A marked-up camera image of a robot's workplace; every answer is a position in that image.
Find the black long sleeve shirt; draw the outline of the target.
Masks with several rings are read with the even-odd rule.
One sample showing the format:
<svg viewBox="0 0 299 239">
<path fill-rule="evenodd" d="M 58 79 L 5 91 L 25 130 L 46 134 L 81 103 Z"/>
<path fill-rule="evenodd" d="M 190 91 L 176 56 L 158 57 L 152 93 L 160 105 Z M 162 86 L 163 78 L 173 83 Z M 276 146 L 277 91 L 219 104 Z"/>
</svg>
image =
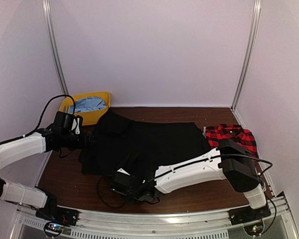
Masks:
<svg viewBox="0 0 299 239">
<path fill-rule="evenodd" d="M 81 151 L 81 172 L 108 175 L 120 168 L 139 175 L 210 151 L 202 130 L 193 122 L 152 123 L 125 118 L 112 110 L 93 130 L 95 143 Z"/>
</svg>

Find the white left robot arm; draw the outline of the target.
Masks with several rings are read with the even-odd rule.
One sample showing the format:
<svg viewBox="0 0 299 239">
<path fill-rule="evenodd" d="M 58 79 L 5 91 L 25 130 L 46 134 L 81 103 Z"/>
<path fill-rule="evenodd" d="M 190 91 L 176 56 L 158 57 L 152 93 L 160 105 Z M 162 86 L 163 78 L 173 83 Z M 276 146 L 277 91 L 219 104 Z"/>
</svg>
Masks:
<svg viewBox="0 0 299 239">
<path fill-rule="evenodd" d="M 0 144 L 0 170 L 27 157 L 62 148 L 69 150 L 84 149 L 94 144 L 93 133 L 90 131 L 69 131 L 59 134 L 47 129 L 39 129 L 29 136 Z M 42 210 L 51 221 L 57 221 L 62 211 L 49 202 L 47 193 L 37 188 L 28 187 L 0 176 L 0 201 L 29 205 Z"/>
</svg>

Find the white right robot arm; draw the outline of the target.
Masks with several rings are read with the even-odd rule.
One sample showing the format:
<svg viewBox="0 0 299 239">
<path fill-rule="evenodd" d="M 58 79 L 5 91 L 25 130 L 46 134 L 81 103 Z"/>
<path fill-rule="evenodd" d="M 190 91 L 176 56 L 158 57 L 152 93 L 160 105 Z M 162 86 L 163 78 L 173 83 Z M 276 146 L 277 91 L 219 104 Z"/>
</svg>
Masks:
<svg viewBox="0 0 299 239">
<path fill-rule="evenodd" d="M 159 166 L 154 176 L 137 187 L 133 195 L 138 195 L 151 183 L 159 192 L 169 194 L 203 182 L 227 180 L 235 192 L 245 196 L 249 202 L 245 214 L 255 220 L 265 211 L 267 204 L 265 185 L 255 167 L 255 163 L 261 161 L 238 143 L 223 139 L 218 148 L 201 156 L 174 165 Z"/>
</svg>

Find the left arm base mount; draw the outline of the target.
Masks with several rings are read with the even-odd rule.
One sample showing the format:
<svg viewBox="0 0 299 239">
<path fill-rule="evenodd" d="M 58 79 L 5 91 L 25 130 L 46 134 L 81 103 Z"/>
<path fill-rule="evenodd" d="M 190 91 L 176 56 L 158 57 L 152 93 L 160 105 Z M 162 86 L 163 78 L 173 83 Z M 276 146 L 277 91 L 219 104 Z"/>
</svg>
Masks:
<svg viewBox="0 0 299 239">
<path fill-rule="evenodd" d="M 43 208 L 30 206 L 36 211 L 38 218 L 50 220 L 63 226 L 76 226 L 79 212 L 74 209 L 60 207 L 57 205 L 57 198 L 46 190 L 40 189 L 46 196 L 47 201 Z"/>
</svg>

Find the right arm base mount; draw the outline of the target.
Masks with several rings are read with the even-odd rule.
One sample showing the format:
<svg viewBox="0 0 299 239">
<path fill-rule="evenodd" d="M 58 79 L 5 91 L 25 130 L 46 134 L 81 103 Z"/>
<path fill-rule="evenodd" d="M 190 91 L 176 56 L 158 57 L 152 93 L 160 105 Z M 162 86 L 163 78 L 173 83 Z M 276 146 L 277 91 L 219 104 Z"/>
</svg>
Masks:
<svg viewBox="0 0 299 239">
<path fill-rule="evenodd" d="M 231 209 L 228 212 L 231 225 L 246 224 L 256 220 L 260 220 L 271 215 L 269 206 L 259 209 L 252 209 L 250 206 Z"/>
</svg>

